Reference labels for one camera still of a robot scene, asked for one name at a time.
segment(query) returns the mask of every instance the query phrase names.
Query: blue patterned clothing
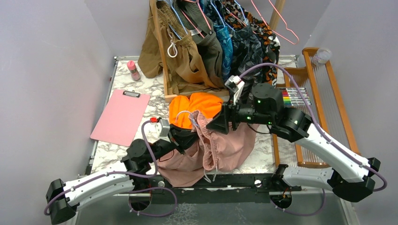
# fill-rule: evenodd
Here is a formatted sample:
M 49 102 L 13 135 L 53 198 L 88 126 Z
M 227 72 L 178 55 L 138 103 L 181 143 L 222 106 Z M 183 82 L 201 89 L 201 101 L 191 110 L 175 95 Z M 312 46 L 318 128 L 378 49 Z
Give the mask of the blue patterned clothing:
M 213 2 L 216 6 L 221 5 L 220 0 L 215 0 Z M 231 71 L 232 52 L 233 52 L 231 37 L 228 32 L 227 26 L 223 25 L 221 18 L 218 16 L 216 12 L 216 9 L 209 2 L 207 2 L 207 5 L 204 8 L 204 12 L 206 16 L 208 16 L 213 21 L 215 34 L 217 36 L 218 41 L 221 44 L 222 48 L 221 73 L 222 73 L 222 80 L 225 83 L 230 77 L 230 71 Z

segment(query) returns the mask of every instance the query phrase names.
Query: pink wire hanger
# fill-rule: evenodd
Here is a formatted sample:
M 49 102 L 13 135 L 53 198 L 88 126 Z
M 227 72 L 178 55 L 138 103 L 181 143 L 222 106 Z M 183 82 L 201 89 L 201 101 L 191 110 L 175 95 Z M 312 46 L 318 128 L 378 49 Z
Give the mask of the pink wire hanger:
M 185 18 L 189 21 L 190 24 L 192 24 L 192 26 L 195 28 L 195 30 L 198 32 L 199 35 L 202 36 L 202 38 L 205 38 L 205 36 L 203 36 L 203 34 L 200 32 L 200 30 L 192 23 L 192 21 L 189 19 L 189 17 L 185 14 L 184 11 L 181 10 L 181 12 L 183 13 L 183 15 L 185 16 Z
M 237 16 L 235 16 L 233 13 L 230 12 L 230 15 L 235 17 L 241 24 L 243 24 L 245 27 L 247 27 L 247 24 L 241 21 Z
M 254 4 L 253 0 L 251 0 L 251 1 L 252 1 L 252 4 L 253 4 L 254 8 L 255 8 L 256 11 L 257 11 L 257 13 L 260 15 L 260 18 L 263 20 L 263 22 L 265 22 L 264 18 L 262 18 L 261 13 L 260 13 L 260 11 L 257 9 L 257 7 L 256 7 L 256 5 Z M 280 36 L 281 38 L 283 38 L 283 39 L 285 39 L 286 41 L 290 42 L 292 45 L 297 45 L 297 44 L 299 43 L 300 39 L 297 37 L 297 35 L 296 35 L 296 33 L 294 33 L 294 31 L 290 30 L 290 29 L 287 27 L 287 22 L 286 22 L 285 19 L 282 17 L 282 15 L 278 12 L 278 10 L 275 8 L 274 4 L 272 4 L 271 0 L 268 0 L 268 1 L 269 1 L 269 3 L 272 5 L 272 8 L 274 8 L 274 10 L 276 11 L 276 13 L 278 13 L 278 15 L 281 17 L 282 21 L 285 23 L 286 30 L 290 31 L 290 32 L 297 38 L 297 42 L 296 42 L 296 43 L 293 43 L 293 42 L 291 42 L 289 39 L 287 39 L 287 38 L 285 38 L 284 36 L 278 34 L 276 31 L 274 31 L 274 30 L 272 30 L 272 31 L 273 31 L 275 34 L 277 34 L 278 36 Z
M 198 1 L 198 0 L 183 0 L 183 1 L 187 1 L 187 2 L 190 2 L 190 3 L 196 3 L 196 4 L 198 5 L 199 10 L 200 10 L 200 12 L 202 13 L 203 18 L 205 18 L 205 21 L 206 21 L 206 23 L 207 23 L 207 26 L 208 26 L 209 29 L 211 30 L 211 26 L 210 26 L 210 24 L 209 24 L 209 21 L 207 21 L 206 15 L 205 15 L 205 13 L 203 12 L 202 8 L 200 7 L 199 1 Z

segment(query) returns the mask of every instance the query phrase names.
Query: gray wall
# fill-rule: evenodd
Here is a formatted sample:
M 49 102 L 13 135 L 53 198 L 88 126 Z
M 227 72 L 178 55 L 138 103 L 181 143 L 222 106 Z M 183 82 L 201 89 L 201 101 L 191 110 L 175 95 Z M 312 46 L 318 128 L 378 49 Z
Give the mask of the gray wall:
M 148 1 L 85 0 L 85 2 L 113 55 L 140 54 L 146 33 L 146 21 L 149 13 Z M 258 17 L 250 0 L 240 0 L 238 2 Z M 254 0 L 254 3 L 264 19 L 269 22 L 273 10 L 270 3 L 267 0 Z M 280 38 L 282 45 L 281 54 L 300 54 L 329 3 L 330 0 L 286 1 L 282 15 L 287 21 L 288 27 L 295 31 L 300 38 L 300 43 L 292 45 Z M 279 22 L 276 31 L 296 42 L 295 37 L 285 29 L 282 21 Z
M 48 185 L 84 172 L 113 57 L 81 0 L 2 1 L 0 21 L 0 224 L 50 224 Z
M 332 0 L 306 46 L 327 47 L 363 156 L 377 157 L 386 190 L 356 204 L 363 225 L 398 220 L 396 0 Z

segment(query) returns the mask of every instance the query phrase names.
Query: blue hanger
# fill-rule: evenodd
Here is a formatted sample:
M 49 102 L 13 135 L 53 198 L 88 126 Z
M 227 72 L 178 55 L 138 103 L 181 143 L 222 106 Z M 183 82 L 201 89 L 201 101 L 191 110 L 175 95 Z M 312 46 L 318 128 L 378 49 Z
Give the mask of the blue hanger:
M 170 24 L 168 26 L 170 27 L 171 31 L 177 36 L 177 38 L 181 40 L 181 37 L 177 34 L 174 28 Z
M 170 6 L 171 10 L 174 12 L 174 14 L 176 15 L 178 21 L 180 22 L 181 26 L 184 28 L 185 33 L 188 34 L 187 30 L 185 29 L 185 27 L 183 25 L 183 22 L 180 19 L 180 16 L 178 16 L 176 10 L 174 9 L 173 4 L 171 3 L 171 0 L 170 0 L 170 2 L 168 2 L 167 0 L 158 0 L 158 1 L 165 1 Z
M 247 23 L 247 20 L 246 20 L 246 17 L 245 17 L 244 12 L 243 12 L 243 10 L 242 10 L 242 7 L 240 6 L 240 4 L 239 4 L 236 0 L 235 0 L 235 3 L 237 4 L 237 6 L 239 6 L 240 11 L 242 12 L 242 16 L 243 16 L 243 18 L 245 19 L 246 25 L 249 25 L 249 24 Z
M 217 7 L 214 5 L 214 3 L 213 3 L 213 1 L 212 0 L 210 0 L 210 4 L 213 6 L 213 8 L 215 9 L 215 11 L 216 11 L 216 13 L 217 13 L 217 15 L 219 16 L 219 18 L 221 19 L 221 22 L 222 22 L 222 24 L 224 25 L 224 27 L 225 27 L 225 23 L 224 23 L 224 20 L 223 20 L 223 18 L 221 17 L 221 15 L 220 15 L 220 13 L 218 12 L 218 10 L 217 10 Z

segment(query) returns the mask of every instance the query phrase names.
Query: white marble surface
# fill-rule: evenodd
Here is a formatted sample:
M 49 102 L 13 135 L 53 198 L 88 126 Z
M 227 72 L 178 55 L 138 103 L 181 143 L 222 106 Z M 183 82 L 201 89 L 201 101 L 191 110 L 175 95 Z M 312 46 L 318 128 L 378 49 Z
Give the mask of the white marble surface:
M 156 78 L 148 79 L 141 73 L 141 70 L 138 66 L 138 70 L 141 73 L 141 79 L 135 82 L 132 80 L 127 69 L 127 62 L 128 61 L 119 61 L 112 91 L 114 89 L 130 91 L 134 90 L 139 93 L 151 95 L 149 105 L 146 108 L 144 116 L 141 120 L 141 124 L 144 121 L 149 120 L 150 117 L 162 117 L 168 119 L 168 104 L 164 101 L 163 76 L 160 75 Z M 280 56 L 279 65 L 282 67 L 296 67 L 295 57 Z M 280 70 L 278 72 L 277 82 L 284 83 L 283 74 Z M 140 127 L 138 128 L 134 139 L 142 138 Z M 258 131 L 267 132 L 268 129 L 266 126 L 260 126 Z M 153 125 L 148 124 L 145 127 L 145 134 L 149 142 L 155 142 L 157 140 L 157 138 L 154 136 L 155 130 Z M 239 168 L 229 173 L 272 173 L 275 170 L 275 160 L 271 139 L 271 135 L 257 134 L 255 147 L 252 153 Z M 286 163 L 293 166 L 296 165 L 297 160 L 294 146 L 282 139 L 278 139 L 278 146 L 281 163 Z M 99 142 L 92 165 L 92 172 L 97 172 L 120 160 L 126 155 L 126 149 L 127 147 L 116 144 Z

